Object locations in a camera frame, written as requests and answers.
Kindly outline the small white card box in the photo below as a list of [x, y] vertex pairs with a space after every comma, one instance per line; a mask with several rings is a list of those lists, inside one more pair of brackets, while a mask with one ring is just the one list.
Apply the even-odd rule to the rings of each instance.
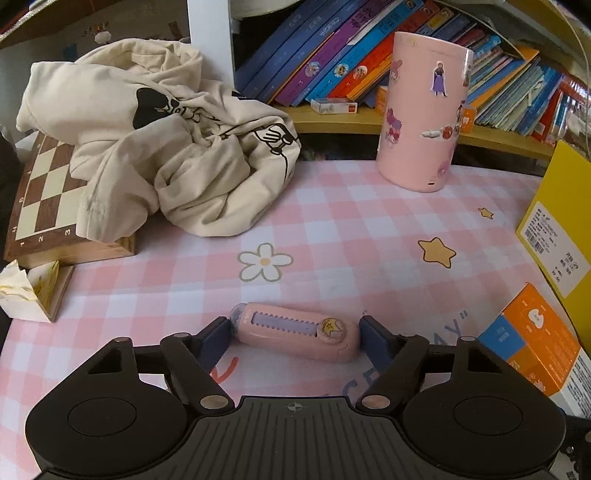
[[310, 101], [311, 110], [320, 115], [356, 114], [358, 103], [348, 98], [318, 98]]

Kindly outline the small orange box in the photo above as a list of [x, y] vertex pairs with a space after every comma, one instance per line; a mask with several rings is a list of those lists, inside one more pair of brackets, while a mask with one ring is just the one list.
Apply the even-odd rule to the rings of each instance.
[[463, 109], [460, 132], [462, 134], [469, 134], [473, 131], [477, 110], [471, 106], [466, 106]]

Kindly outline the row of leaning books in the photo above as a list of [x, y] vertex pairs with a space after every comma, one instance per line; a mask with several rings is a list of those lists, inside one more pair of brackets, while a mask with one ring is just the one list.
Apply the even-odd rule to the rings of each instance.
[[550, 145], [569, 114], [583, 117], [581, 77], [545, 58], [529, 40], [513, 42], [487, 21], [449, 1], [294, 1], [281, 22], [260, 20], [245, 33], [269, 34], [235, 72], [238, 90], [261, 102], [297, 107], [342, 102], [385, 110], [386, 92], [404, 60], [394, 36], [410, 33], [472, 51], [460, 79], [468, 91], [446, 134], [484, 125]]

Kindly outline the beige crumpled cloth bag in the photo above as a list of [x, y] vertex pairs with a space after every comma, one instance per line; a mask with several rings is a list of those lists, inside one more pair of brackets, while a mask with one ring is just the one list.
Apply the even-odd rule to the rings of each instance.
[[204, 78], [190, 45], [123, 39], [31, 66], [16, 118], [69, 144], [79, 236], [111, 243], [154, 213], [199, 237], [249, 230], [294, 174], [290, 116]]

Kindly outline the pink utility knife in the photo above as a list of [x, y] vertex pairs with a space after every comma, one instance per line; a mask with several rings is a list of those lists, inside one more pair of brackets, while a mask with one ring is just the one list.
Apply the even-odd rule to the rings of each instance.
[[230, 312], [240, 343], [325, 362], [349, 362], [360, 351], [360, 328], [321, 313], [259, 303], [240, 303]]

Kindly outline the yellow cardboard box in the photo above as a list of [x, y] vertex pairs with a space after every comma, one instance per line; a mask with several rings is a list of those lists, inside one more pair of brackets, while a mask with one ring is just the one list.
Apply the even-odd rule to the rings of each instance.
[[560, 141], [516, 234], [590, 348], [590, 161]]

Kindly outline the orange white carton box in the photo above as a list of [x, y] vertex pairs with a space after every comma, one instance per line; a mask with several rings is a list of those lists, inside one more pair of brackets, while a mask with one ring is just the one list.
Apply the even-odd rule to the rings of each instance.
[[505, 306], [479, 340], [566, 414], [590, 417], [590, 358], [532, 284]]

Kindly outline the wooden chessboard box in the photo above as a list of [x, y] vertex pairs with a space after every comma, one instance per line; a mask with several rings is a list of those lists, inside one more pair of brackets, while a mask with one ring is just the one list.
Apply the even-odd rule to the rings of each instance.
[[30, 269], [52, 261], [77, 265], [129, 257], [135, 238], [93, 242], [76, 234], [86, 182], [70, 175], [74, 147], [38, 133], [12, 209], [4, 259]]

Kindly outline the pink sticker cylinder container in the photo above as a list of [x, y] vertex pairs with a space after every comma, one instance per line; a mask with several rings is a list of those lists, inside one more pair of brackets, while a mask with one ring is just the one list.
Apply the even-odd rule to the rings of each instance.
[[377, 167], [407, 190], [435, 192], [450, 173], [468, 97], [473, 51], [424, 35], [394, 34]]

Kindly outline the pink checkered table mat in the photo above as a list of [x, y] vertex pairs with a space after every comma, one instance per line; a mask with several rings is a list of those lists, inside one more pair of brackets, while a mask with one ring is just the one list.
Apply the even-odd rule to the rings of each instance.
[[73, 272], [56, 322], [16, 320], [1, 353], [1, 475], [31, 479], [26, 417], [115, 337], [154, 345], [256, 302], [454, 344], [526, 285], [559, 301], [516, 236], [540, 181], [464, 166], [435, 193], [387, 182], [370, 161], [304, 162], [259, 223], [202, 239], [152, 217], [134, 256]]

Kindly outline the small white paper box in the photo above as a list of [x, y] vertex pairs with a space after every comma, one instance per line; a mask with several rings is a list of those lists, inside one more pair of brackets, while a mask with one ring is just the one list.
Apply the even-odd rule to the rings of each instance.
[[18, 320], [53, 323], [75, 267], [52, 261], [29, 270], [17, 260], [1, 269], [1, 308]]

